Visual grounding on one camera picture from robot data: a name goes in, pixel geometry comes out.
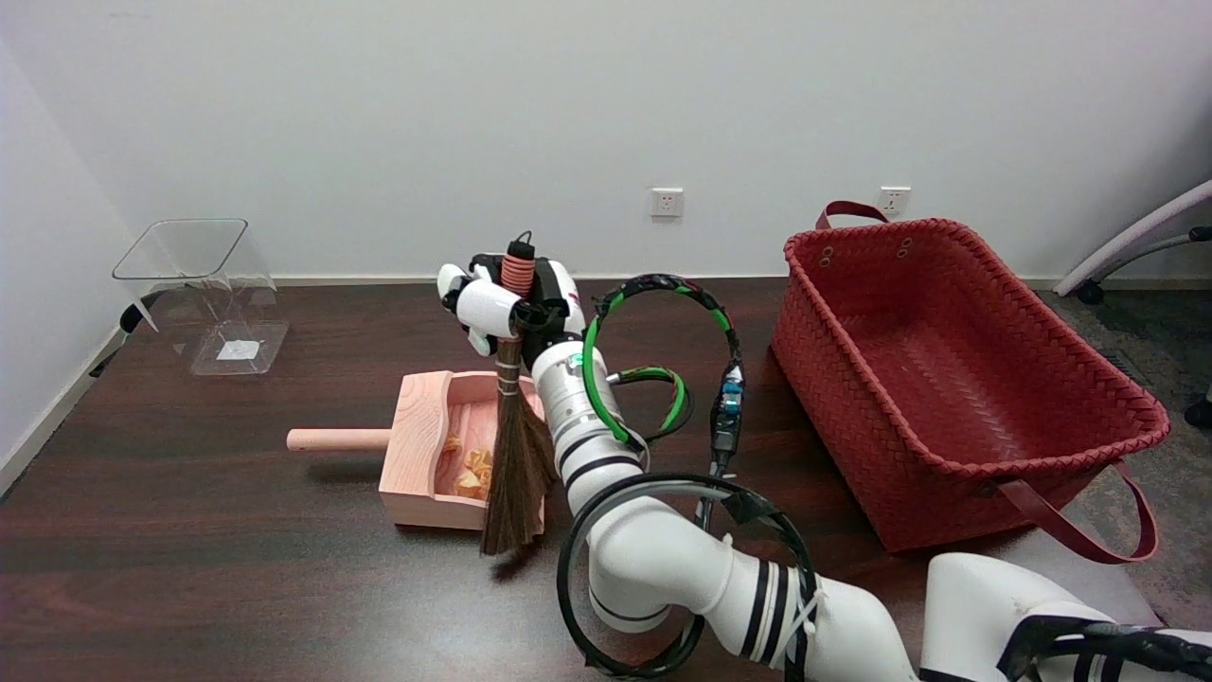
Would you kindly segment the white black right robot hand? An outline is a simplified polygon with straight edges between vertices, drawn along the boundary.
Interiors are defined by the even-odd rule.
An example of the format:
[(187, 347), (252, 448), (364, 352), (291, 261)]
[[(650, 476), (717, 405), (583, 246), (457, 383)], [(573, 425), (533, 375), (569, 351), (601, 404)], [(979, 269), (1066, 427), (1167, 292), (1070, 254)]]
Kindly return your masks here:
[(438, 269), (438, 297), (480, 355), (494, 355), (504, 342), (519, 342), (525, 367), (564, 340), (579, 340), (587, 328), (577, 283), (559, 260), (537, 258), (528, 294), (507, 290), (504, 256), (473, 256), (468, 269)]

